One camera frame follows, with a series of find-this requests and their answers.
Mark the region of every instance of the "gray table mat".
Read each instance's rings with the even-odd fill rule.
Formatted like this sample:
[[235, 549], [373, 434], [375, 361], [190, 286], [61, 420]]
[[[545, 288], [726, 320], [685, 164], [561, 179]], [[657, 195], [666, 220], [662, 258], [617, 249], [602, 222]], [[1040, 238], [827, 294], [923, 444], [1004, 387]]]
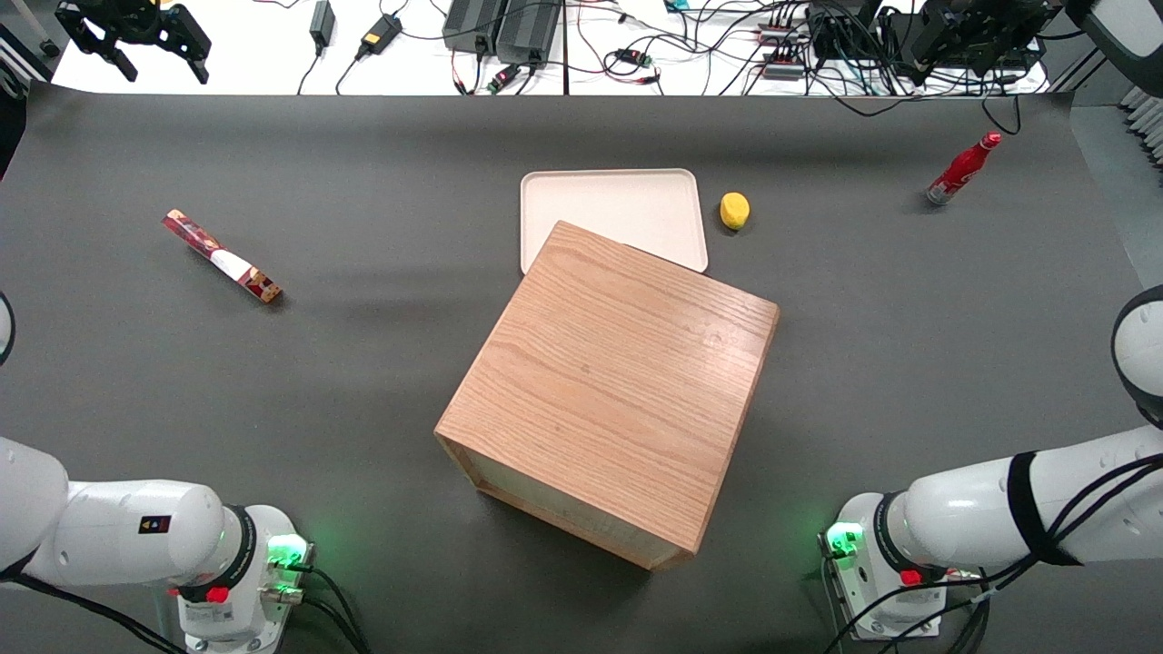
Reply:
[[[280, 506], [378, 652], [819, 652], [814, 534], [850, 496], [1140, 424], [1107, 349], [1139, 284], [1061, 97], [1023, 99], [1021, 135], [944, 211], [920, 190], [989, 128], [973, 101], [861, 119], [795, 98], [37, 87], [29, 113], [0, 184], [19, 324], [0, 433], [76, 479]], [[520, 280], [521, 177], [629, 166], [693, 171], [707, 273], [783, 310], [702, 550], [655, 576], [477, 495], [431, 436]], [[715, 221], [727, 191], [751, 201], [737, 235]], [[284, 301], [163, 228], [173, 207]], [[1151, 651], [1158, 571], [1036, 569], [982, 652]], [[152, 623], [141, 588], [88, 595]], [[145, 651], [28, 593], [0, 593], [0, 624], [3, 652]], [[283, 652], [344, 647], [305, 607]]]

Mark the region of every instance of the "candy bar wrapper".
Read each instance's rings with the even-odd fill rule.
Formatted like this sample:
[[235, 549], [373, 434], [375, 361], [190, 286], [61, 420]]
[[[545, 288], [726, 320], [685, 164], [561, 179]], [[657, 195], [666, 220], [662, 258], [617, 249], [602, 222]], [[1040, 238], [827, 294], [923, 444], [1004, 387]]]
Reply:
[[198, 250], [204, 257], [211, 260], [211, 263], [216, 265], [222, 272], [226, 272], [227, 277], [241, 284], [264, 303], [270, 303], [276, 296], [283, 292], [283, 289], [279, 289], [277, 284], [267, 279], [262, 270], [258, 270], [249, 261], [223, 248], [214, 236], [207, 234], [205, 229], [199, 227], [193, 220], [190, 220], [180, 211], [173, 209], [165, 214], [165, 218], [162, 219], [162, 225], [180, 236], [186, 244]]

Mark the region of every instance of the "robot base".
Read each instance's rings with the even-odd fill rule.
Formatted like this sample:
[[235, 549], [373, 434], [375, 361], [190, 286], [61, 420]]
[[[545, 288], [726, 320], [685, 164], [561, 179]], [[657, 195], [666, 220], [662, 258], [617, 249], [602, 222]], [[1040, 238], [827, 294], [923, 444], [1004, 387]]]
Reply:
[[273, 506], [248, 506], [255, 521], [255, 555], [230, 590], [229, 603], [193, 604], [178, 600], [186, 651], [207, 654], [270, 654], [278, 649], [291, 613], [288, 604], [264, 599], [264, 589], [299, 587], [301, 574], [276, 569], [269, 563], [271, 536], [294, 534], [294, 525]]
[[[833, 580], [829, 587], [833, 588], [827, 590], [839, 598], [849, 620], [864, 611], [869, 604], [904, 585], [900, 573], [889, 566], [872, 533], [876, 507], [883, 497], [880, 493], [871, 492], [858, 495], [848, 500], [837, 517], [836, 526], [850, 525], [851, 529], [857, 532], [857, 538], [852, 540], [855, 547], [848, 556], [828, 560]], [[833, 553], [825, 539], [821, 539], [821, 546], [825, 555], [830, 557]], [[902, 592], [882, 602], [861, 618], [852, 630], [852, 637], [856, 640], [896, 638], [944, 605], [944, 588]], [[927, 627], [914, 630], [905, 638], [935, 637], [940, 632], [940, 625], [941, 618], [935, 618]]]

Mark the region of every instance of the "red light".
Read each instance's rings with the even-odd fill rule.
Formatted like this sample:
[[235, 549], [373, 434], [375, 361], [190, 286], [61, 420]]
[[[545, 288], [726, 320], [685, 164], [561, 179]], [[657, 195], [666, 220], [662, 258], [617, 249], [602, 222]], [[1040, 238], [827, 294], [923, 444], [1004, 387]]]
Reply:
[[222, 604], [230, 596], [230, 589], [216, 585], [206, 591], [206, 602]]
[[921, 574], [916, 570], [901, 570], [900, 583], [912, 587], [921, 583]]

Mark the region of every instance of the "yellow sponge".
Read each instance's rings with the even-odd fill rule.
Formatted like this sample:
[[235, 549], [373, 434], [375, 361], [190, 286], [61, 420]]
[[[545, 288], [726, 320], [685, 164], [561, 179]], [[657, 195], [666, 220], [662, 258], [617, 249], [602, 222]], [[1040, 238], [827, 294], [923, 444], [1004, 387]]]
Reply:
[[719, 202], [719, 218], [722, 219], [723, 225], [732, 229], [742, 228], [749, 215], [751, 215], [751, 205], [742, 193], [733, 191], [723, 196]]

